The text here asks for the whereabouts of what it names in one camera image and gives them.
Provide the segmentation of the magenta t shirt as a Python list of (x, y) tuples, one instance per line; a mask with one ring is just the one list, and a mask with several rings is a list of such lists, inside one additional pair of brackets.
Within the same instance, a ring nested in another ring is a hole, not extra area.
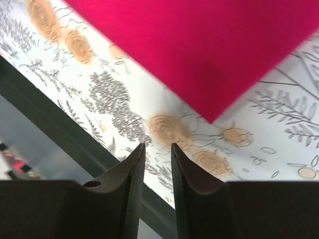
[(319, 27), (316, 0), (70, 0), (208, 122)]

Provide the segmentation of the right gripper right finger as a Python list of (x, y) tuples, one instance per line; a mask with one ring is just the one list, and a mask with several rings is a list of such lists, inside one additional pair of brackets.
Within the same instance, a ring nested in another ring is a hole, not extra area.
[(223, 182), (171, 145), (180, 239), (316, 239), (319, 184), (314, 181)]

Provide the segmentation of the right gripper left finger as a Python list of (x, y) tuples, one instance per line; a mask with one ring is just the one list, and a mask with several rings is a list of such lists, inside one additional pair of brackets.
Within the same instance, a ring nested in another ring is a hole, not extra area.
[(138, 236), (146, 147), (79, 185), (70, 180), (3, 180), (3, 239), (135, 239)]

